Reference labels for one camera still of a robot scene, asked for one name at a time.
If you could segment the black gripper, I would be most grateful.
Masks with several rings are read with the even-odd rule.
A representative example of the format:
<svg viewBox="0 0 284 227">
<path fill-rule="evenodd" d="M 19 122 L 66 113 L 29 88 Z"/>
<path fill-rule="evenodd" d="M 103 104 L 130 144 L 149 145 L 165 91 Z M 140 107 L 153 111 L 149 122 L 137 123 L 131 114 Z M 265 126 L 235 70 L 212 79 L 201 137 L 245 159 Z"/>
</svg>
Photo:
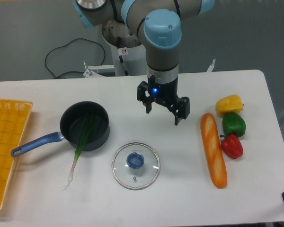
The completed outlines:
<svg viewBox="0 0 284 227">
<path fill-rule="evenodd" d="M 155 76 L 148 78 L 148 83 L 142 81 L 137 87 L 137 100 L 142 102 L 149 114 L 152 110 L 152 103 L 165 106 L 174 114 L 174 124 L 177 126 L 181 120 L 185 120 L 190 114 L 189 97 L 178 97 L 178 78 L 169 83 L 155 82 Z"/>
</svg>

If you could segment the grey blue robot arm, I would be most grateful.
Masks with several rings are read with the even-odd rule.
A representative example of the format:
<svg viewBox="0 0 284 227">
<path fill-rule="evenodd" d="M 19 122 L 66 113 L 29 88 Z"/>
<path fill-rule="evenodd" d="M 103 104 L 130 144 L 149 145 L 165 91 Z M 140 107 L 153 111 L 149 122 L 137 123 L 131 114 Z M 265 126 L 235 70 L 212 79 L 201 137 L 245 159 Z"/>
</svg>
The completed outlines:
<svg viewBox="0 0 284 227">
<path fill-rule="evenodd" d="M 125 25 L 146 50 L 147 81 L 137 88 L 137 100 L 151 111 L 153 102 L 175 116 L 175 125 L 190 114 L 188 97 L 178 97 L 181 21 L 211 10 L 213 0 L 75 0 L 86 25 L 108 21 Z"/>
</svg>

